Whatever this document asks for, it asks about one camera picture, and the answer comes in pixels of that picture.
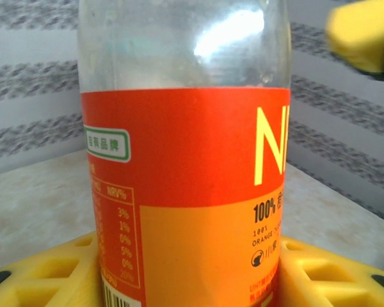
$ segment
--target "marble surface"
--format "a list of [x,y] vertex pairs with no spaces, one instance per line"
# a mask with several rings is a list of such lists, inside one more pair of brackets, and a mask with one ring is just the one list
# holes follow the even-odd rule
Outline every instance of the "marble surface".
[[[283,234],[384,270],[384,221],[288,166]],[[0,266],[95,229],[84,151],[0,175]]]

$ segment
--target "gray striped wall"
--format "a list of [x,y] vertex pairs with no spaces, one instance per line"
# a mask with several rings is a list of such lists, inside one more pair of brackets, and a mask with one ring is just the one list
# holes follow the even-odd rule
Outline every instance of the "gray striped wall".
[[[384,83],[332,56],[341,0],[290,0],[289,162],[384,219]],[[0,172],[83,148],[77,0],[0,0]]]
[[289,162],[384,219],[384,83],[332,56],[324,27],[353,1],[290,0]]

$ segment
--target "plastic bottle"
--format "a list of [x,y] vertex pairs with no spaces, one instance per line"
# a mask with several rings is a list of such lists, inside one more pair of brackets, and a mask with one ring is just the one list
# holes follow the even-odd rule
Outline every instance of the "plastic bottle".
[[80,0],[106,306],[273,306],[291,46],[284,0]]

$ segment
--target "black circular logo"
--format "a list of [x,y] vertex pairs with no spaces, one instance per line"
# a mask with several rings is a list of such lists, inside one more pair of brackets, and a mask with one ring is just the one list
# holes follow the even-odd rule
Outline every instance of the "black circular logo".
[[260,264],[262,264],[263,261],[263,250],[258,250],[253,256],[252,256],[252,266],[258,267]]

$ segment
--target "orange label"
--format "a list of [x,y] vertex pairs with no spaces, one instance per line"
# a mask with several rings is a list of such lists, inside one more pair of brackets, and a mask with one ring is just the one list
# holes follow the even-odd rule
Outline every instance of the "orange label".
[[289,101],[275,88],[82,94],[107,305],[272,306]]

